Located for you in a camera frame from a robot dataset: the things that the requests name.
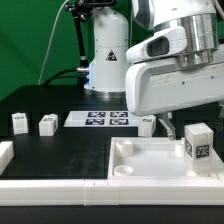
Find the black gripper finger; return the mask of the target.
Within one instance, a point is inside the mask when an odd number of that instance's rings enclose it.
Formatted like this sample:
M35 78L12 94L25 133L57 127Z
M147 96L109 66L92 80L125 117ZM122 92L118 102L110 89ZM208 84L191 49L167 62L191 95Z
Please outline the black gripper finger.
M170 121L172 117L171 112L163 112L159 114L159 121L164 126L167 131L167 136L170 140L176 139L176 129L172 122Z

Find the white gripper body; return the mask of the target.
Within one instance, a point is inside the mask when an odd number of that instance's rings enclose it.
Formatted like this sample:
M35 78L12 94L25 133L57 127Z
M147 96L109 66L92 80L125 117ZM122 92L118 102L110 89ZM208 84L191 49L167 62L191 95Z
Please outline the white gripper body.
M180 69L174 58L135 64L126 74L128 110L145 116L224 99L224 61Z

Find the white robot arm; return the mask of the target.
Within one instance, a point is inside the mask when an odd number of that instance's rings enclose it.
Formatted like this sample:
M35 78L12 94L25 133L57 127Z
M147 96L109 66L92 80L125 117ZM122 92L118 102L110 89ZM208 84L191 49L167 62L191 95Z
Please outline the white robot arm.
M158 114L170 137L170 111L224 99L224 44L218 42L217 0L132 0L134 20L154 35L128 45L127 20L94 10L95 57L85 90L125 95L137 116Z

